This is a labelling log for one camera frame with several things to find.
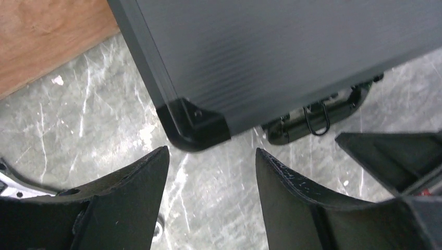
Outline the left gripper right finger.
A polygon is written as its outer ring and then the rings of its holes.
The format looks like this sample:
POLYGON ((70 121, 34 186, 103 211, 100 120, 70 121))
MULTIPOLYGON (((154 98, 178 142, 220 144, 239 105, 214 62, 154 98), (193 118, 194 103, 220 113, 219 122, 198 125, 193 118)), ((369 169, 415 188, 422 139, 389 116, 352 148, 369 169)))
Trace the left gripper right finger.
POLYGON ((379 203, 326 188, 266 150, 256 179, 270 249, 441 249, 441 197, 379 203))

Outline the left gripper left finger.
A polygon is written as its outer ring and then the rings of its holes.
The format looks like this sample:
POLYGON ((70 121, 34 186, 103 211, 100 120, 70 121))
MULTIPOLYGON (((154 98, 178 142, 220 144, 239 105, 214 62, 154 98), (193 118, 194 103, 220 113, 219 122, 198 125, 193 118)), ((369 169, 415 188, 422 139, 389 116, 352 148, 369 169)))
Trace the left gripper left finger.
POLYGON ((1 198, 1 249, 150 249, 167 146, 55 196, 1 198))

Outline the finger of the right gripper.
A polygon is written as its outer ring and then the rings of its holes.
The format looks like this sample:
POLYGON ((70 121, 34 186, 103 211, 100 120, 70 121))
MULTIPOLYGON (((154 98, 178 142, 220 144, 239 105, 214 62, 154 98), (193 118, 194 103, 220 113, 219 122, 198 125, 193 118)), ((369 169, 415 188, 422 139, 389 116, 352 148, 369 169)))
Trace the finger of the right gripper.
POLYGON ((335 141, 392 195, 441 195, 440 131, 348 132, 335 141))

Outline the black poker set case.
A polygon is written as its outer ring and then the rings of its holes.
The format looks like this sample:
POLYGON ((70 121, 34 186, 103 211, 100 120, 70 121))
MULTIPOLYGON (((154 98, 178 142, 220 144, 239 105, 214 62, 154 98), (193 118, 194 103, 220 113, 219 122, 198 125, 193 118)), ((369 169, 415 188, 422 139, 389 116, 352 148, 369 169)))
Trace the black poker set case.
POLYGON ((441 47, 441 1, 109 1, 173 146, 199 152, 441 47))

